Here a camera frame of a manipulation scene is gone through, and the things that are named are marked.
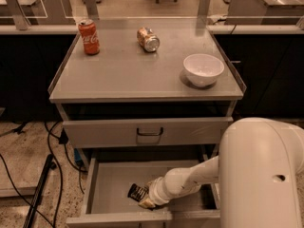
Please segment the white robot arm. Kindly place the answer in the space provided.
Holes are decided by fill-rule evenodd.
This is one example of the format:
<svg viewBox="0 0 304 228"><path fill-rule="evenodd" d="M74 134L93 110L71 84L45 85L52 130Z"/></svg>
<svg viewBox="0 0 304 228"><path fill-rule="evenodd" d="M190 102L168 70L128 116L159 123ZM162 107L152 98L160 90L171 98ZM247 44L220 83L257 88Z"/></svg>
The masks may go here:
<svg viewBox="0 0 304 228"><path fill-rule="evenodd" d="M219 183L220 228L302 228L295 176L304 168L304 130L245 118L224 132L216 157L174 168L148 183L146 208Z"/></svg>

